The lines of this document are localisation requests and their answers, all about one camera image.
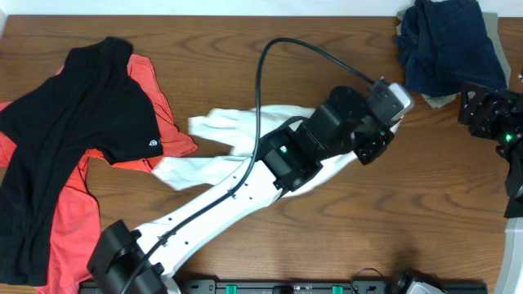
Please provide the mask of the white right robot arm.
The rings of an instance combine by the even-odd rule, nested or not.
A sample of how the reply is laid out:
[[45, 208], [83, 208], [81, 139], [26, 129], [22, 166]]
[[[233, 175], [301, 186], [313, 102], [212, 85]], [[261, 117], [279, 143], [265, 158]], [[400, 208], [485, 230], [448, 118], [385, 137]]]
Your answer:
[[458, 122], [471, 136], [497, 143], [496, 154], [509, 164], [503, 263], [494, 292], [522, 292], [522, 94], [466, 82]]

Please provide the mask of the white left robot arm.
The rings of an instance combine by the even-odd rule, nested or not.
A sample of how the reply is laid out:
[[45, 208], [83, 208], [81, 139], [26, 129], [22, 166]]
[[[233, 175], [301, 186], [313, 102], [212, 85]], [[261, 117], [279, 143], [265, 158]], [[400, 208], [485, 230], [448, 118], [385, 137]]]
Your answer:
[[391, 143], [413, 106], [398, 84], [374, 83], [362, 96], [335, 87], [310, 117], [293, 116], [260, 138], [254, 155], [185, 206], [129, 230], [102, 232], [87, 263], [101, 293], [177, 293], [177, 270], [243, 217], [320, 178], [324, 161], [348, 156], [367, 165]]

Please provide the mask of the white t-shirt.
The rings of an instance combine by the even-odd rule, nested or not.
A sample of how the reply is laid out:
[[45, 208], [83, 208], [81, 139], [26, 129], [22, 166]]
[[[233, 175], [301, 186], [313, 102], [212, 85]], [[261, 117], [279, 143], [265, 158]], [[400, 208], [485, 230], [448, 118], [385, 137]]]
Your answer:
[[[315, 109], [297, 105], [263, 105], [261, 135], [273, 131], [291, 117], [309, 118]], [[217, 185], [251, 155], [255, 138], [255, 109], [212, 109], [207, 116], [189, 118], [190, 135], [216, 141], [232, 147], [228, 156], [213, 158], [163, 158], [152, 174], [174, 190], [196, 185]], [[285, 198], [313, 190], [338, 174], [346, 165], [358, 161], [354, 152], [322, 161], [323, 168], [311, 181]]]

